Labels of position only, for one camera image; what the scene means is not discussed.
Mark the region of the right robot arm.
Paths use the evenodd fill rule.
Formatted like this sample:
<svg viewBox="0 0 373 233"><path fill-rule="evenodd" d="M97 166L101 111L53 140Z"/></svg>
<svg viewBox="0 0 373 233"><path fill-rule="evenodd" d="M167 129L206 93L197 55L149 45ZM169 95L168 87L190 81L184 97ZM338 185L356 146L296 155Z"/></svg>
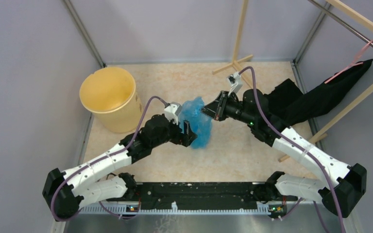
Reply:
<svg viewBox="0 0 373 233"><path fill-rule="evenodd" d="M366 192L366 168L360 164L350 166L328 155L270 113L268 105L259 90L245 91L242 100L235 93L221 91L201 112L215 121L232 118L247 124L255 138L290 156L316 176L310 179L276 171L267 179L265 193L269 199L297 196L317 201L337 216L348 217Z"/></svg>

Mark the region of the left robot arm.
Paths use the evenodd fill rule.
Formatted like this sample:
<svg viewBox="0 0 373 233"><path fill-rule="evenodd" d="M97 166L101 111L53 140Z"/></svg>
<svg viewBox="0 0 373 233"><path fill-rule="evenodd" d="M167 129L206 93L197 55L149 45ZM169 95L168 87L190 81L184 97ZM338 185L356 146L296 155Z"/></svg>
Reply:
<svg viewBox="0 0 373 233"><path fill-rule="evenodd" d="M154 115L139 131L127 135L111 149L87 163L47 174L42 195L56 221L68 221L92 203L136 196L136 183L130 175L120 175L111 181L100 181L109 173L136 163L151 155L152 150L165 143L189 147L197 138L190 123L183 126L163 114Z"/></svg>

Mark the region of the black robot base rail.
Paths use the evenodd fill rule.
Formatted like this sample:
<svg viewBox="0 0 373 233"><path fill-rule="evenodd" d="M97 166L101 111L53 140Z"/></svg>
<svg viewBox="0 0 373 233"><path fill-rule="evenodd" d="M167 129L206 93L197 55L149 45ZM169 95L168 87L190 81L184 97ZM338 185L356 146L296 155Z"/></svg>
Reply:
<svg viewBox="0 0 373 233"><path fill-rule="evenodd" d="M297 201L297 196L282 196L264 183L192 182L137 183L115 201L139 203L142 210L168 210L175 202L179 210L255 210L271 201Z"/></svg>

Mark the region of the yellow plastic trash bin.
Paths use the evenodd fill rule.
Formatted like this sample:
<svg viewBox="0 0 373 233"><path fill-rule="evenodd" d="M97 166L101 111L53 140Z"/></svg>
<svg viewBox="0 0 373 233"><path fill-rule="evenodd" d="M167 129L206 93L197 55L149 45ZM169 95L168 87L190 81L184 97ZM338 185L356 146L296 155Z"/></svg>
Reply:
<svg viewBox="0 0 373 233"><path fill-rule="evenodd" d="M81 84L79 98L83 107L114 133L134 130L143 113L135 79L120 67L105 67L89 75Z"/></svg>

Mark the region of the blue plastic trash bag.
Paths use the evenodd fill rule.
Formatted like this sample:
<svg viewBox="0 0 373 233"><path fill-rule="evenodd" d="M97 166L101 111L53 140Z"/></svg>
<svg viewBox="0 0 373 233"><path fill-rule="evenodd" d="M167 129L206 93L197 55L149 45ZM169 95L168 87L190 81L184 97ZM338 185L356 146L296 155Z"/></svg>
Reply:
<svg viewBox="0 0 373 233"><path fill-rule="evenodd" d="M187 100L182 105L179 115L180 121L187 120L197 138L191 143L192 149L205 149L209 144L212 130L212 119L201 112L204 107L202 97L198 96L193 100Z"/></svg>

